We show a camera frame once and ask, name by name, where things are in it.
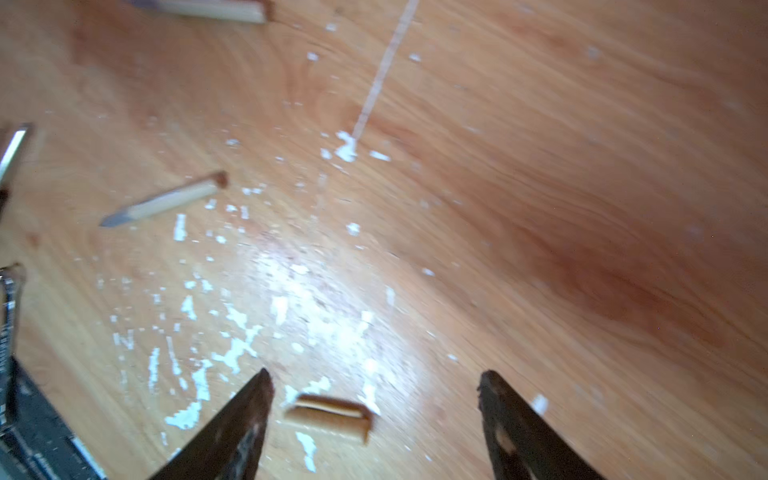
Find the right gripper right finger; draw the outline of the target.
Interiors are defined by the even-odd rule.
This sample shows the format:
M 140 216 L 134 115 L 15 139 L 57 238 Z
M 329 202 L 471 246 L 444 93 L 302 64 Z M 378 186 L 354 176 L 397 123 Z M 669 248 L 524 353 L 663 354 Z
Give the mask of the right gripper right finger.
M 481 374 L 478 409 L 496 479 L 600 479 L 496 371 Z

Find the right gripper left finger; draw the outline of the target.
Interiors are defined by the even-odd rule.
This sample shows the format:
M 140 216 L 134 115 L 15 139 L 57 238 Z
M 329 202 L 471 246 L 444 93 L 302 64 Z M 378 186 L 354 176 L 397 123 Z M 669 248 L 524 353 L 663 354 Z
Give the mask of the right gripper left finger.
M 275 389 L 263 368 L 154 479 L 253 479 L 264 445 Z

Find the beige pen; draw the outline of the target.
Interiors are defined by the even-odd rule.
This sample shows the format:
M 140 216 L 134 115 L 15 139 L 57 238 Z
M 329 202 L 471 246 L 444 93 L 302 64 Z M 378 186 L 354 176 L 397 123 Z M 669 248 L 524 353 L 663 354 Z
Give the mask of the beige pen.
M 129 4 L 172 15 L 254 24 L 265 24 L 272 9 L 271 1 L 134 0 Z
M 142 202 L 123 207 L 104 217 L 99 226 L 114 228 L 123 224 L 149 218 L 173 210 L 188 203 L 215 195 L 226 189 L 229 177 L 225 171 L 219 171 L 199 180 L 189 182 L 177 188 L 149 197 Z

